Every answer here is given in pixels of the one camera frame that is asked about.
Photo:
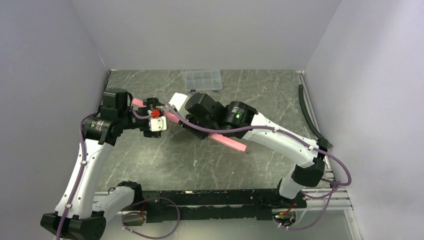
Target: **robotic arm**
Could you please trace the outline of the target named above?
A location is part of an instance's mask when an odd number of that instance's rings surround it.
[[[132,95],[124,89],[105,91],[98,114],[83,122],[82,144],[86,146],[86,151],[80,145],[69,184],[55,212],[46,213],[41,219],[41,226],[54,235],[71,240],[99,240],[106,223],[117,212],[144,200],[140,184],[123,181],[110,195],[93,204],[106,158],[123,131],[139,129],[144,137],[160,138],[161,132],[167,129],[166,117],[159,108],[163,104],[157,98],[143,100],[145,106],[138,110],[133,110],[131,103],[128,105],[128,98],[132,102]],[[293,160],[294,168],[278,186],[283,201],[291,202],[301,194],[304,187],[315,187],[324,175],[324,156],[313,148],[327,151],[326,140],[315,141],[288,131],[243,102],[233,101],[223,106],[205,93],[196,93],[190,98],[175,93],[167,107],[180,115],[179,124],[183,128],[200,139],[206,138],[210,132],[225,130],[225,137],[257,142]],[[268,129],[256,126],[267,126]],[[280,130],[305,141],[311,147],[305,147],[291,137],[277,133]]]

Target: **black rubber hose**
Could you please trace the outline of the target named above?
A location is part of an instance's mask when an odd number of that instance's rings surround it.
[[[299,104],[300,109],[302,110],[302,114],[306,120],[306,124],[309,127],[309,129],[312,131],[312,133],[318,138],[318,139],[326,139],[314,126],[314,123],[312,122],[311,117],[309,116],[308,109],[306,107],[306,102],[304,98],[304,86],[302,84],[299,84]]]

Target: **marble surface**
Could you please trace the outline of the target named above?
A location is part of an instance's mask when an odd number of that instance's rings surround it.
[[[245,102],[280,126],[316,139],[300,109],[295,71],[222,70],[221,75],[223,89],[206,91],[216,101]],[[181,70],[113,71],[107,87],[127,89],[138,99],[155,96],[165,102],[174,93],[186,93],[183,77]],[[276,188],[293,162],[258,143],[240,141],[247,152],[208,138],[200,140],[173,123],[162,138],[127,130],[109,155],[97,190],[107,191],[127,180],[140,183],[143,190]]]

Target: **gray wall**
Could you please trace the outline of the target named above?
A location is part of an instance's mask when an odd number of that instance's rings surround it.
[[[423,13],[419,0],[344,0],[306,68],[366,240],[423,239]]]
[[[107,71],[68,0],[0,5],[0,239],[51,239],[40,219],[65,191]]]
[[[305,69],[341,0],[72,0],[109,69]]]

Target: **red part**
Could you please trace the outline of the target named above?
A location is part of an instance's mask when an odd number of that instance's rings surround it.
[[[151,114],[153,115],[153,118],[155,119],[161,115],[161,112],[155,109],[154,111],[151,112]]]

